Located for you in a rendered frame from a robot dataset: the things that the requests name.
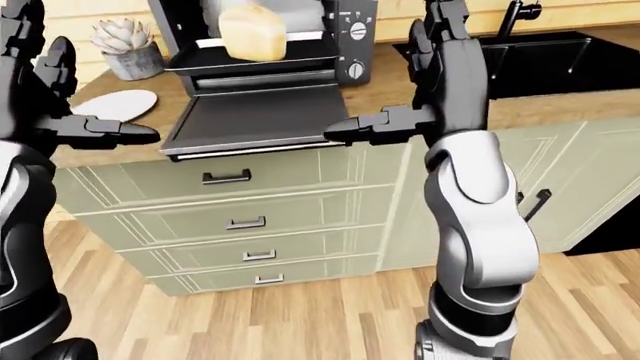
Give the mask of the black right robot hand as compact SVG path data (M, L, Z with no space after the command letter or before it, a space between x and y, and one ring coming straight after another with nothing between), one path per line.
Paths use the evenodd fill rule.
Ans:
M410 106L387 107L329 126L326 140L351 145L405 143L422 136L428 146L450 134L478 131L488 123L488 73L480 42L471 38L464 0L425 0L404 44L394 49L407 62L416 89Z

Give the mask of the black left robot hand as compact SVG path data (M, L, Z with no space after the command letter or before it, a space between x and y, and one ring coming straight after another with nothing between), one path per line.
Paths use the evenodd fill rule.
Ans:
M0 140L51 156L61 145L81 150L157 143L144 125L75 115L67 99L76 91L76 52L60 36L41 56L42 0L6 0L0 7Z

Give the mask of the white round plate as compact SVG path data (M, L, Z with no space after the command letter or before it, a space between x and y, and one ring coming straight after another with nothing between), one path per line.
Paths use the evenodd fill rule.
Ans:
M74 115L130 122L152 110L158 96L151 91L133 89L111 92L71 108Z

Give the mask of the black oven tray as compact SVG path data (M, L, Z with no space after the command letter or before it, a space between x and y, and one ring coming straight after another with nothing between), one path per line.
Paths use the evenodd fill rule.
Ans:
M332 68L338 50L330 37L291 41L286 56L274 62L250 62L228 55L224 47L199 48L192 44L169 62L168 71L196 76L212 74L253 73L260 71L299 71L303 68Z

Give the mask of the pale bread loaf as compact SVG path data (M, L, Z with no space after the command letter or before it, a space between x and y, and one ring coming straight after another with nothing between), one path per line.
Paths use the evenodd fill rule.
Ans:
M229 56L251 62L285 58L286 26L274 11L261 5L234 5L218 17L223 45Z

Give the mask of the black sink faucet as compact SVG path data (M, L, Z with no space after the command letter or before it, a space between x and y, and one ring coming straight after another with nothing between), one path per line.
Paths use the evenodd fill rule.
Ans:
M536 0L536 2L529 5L525 5L523 0L511 0L496 38L498 40L508 38L519 20L536 20L541 12L542 5L540 4L540 0Z

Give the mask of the black kitchen sink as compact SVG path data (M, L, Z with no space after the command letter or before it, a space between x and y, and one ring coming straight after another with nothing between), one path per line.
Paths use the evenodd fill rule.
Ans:
M640 89L640 50L580 32L475 38L488 73L488 101Z

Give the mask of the black toaster oven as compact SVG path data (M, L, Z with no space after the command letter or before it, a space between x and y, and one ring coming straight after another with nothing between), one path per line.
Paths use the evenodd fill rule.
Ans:
M332 68L299 71L260 71L187 76L177 74L189 95L260 92L313 86L355 86L368 83L374 52L377 0L147 0L167 44L170 61L192 44L199 48L224 47L218 27L219 14L231 5L254 3L278 14L287 29L287 43L330 37L338 56ZM355 22L365 23L367 35L354 41L348 31ZM346 74L354 62L365 66L353 80Z

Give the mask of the pale succulent plant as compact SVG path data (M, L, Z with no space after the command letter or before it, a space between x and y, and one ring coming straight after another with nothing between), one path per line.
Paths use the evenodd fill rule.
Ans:
M93 26L91 42L102 53L119 55L149 47L154 38L150 27L138 20L100 20Z

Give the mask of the grey stone plant pot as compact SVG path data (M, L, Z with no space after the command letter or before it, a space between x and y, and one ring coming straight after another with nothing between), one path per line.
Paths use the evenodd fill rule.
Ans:
M164 71L165 60L155 42L122 54L102 53L106 64L120 80L145 80Z

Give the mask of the green cabinet door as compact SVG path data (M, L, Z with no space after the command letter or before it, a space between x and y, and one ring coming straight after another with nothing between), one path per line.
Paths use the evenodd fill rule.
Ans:
M522 215L537 202L538 191L549 188L553 194L529 221L543 253L573 248L640 195L640 117L496 134L525 195Z

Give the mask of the tall green cabinet drawer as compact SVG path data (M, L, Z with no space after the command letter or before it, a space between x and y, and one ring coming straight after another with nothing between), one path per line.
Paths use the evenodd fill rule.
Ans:
M325 188L391 185L405 145L298 149L224 158L172 162L142 161L60 169L54 184L58 203L77 215L168 204L286 194ZM202 185L215 176L251 170L248 182Z

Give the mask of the black toaster oven door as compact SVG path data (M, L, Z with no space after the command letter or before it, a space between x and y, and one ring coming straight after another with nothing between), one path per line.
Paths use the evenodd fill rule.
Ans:
M348 118L338 86L192 98L161 153L172 161L329 146L323 132Z

